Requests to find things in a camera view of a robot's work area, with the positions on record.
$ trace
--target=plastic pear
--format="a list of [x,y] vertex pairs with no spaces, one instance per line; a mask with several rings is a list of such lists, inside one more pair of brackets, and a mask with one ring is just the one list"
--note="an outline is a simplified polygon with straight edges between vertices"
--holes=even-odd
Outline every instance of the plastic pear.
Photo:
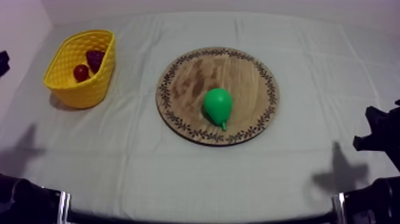
[[212,89],[207,92],[204,98],[204,109],[215,125],[226,130],[226,122],[232,111],[232,98],[222,88]]

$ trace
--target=dark red fruit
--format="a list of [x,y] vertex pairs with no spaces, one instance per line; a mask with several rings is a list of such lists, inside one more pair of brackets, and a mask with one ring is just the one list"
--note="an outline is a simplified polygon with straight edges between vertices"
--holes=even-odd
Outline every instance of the dark red fruit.
[[100,69],[105,53],[102,51],[86,51],[86,60],[93,73]]
[[74,77],[78,82],[85,81],[86,79],[90,78],[89,68],[84,64],[76,66],[74,69]]

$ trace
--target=round wooden tray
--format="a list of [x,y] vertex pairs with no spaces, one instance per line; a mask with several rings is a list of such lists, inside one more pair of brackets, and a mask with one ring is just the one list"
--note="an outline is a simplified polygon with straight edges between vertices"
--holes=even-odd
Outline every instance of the round wooden tray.
[[[203,109],[207,91],[224,88],[233,108],[226,132]],[[233,145],[265,130],[279,103],[278,85],[254,57],[231,48],[201,48],[174,60],[157,85],[157,107],[179,135],[207,145]]]

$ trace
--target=plastic basket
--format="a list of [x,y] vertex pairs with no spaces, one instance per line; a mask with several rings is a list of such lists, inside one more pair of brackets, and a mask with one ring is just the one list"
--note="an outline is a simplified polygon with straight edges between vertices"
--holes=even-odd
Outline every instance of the plastic basket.
[[[87,65],[86,51],[89,50],[104,51],[104,58],[96,74],[90,71],[90,79],[77,83],[73,70],[79,64]],[[114,34],[107,30],[88,30],[62,43],[43,82],[65,105],[74,108],[93,107],[104,99],[114,66]]]

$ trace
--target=table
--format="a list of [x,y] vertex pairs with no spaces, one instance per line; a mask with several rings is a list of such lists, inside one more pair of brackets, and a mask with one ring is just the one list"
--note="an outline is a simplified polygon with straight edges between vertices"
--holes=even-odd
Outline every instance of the table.
[[[105,100],[71,110],[43,83],[61,42],[115,33]],[[226,148],[173,133],[155,106],[163,70],[192,49],[225,46],[261,60],[280,88],[274,122]],[[254,13],[172,13],[56,26],[0,124],[0,172],[67,191],[73,207],[135,219],[238,222],[324,213],[330,197],[398,171],[352,147],[365,108],[400,97],[400,39],[359,27]]]

